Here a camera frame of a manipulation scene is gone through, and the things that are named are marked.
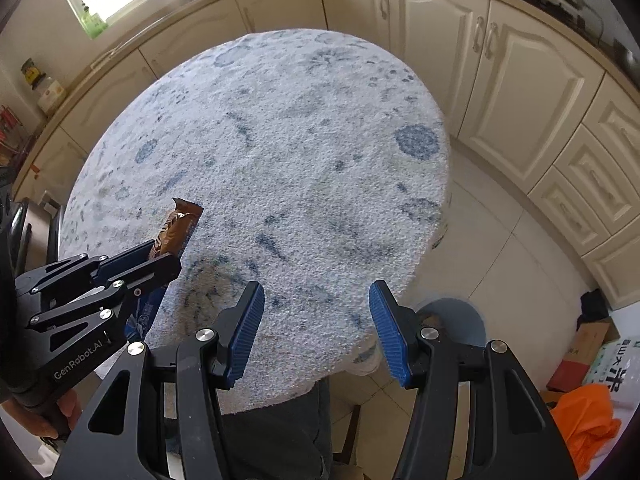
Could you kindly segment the person's left hand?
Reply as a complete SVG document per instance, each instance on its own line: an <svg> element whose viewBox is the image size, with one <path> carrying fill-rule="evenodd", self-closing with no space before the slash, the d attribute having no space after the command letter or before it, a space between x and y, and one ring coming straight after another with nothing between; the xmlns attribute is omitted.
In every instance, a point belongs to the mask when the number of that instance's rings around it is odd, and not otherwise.
<svg viewBox="0 0 640 480"><path fill-rule="evenodd" d="M11 398L1 403L2 408L18 424L36 437L57 439L58 432L41 415L26 410L17 400ZM81 415L81 405L75 389L58 399L58 408L66 417L67 425L74 429Z"/></svg>

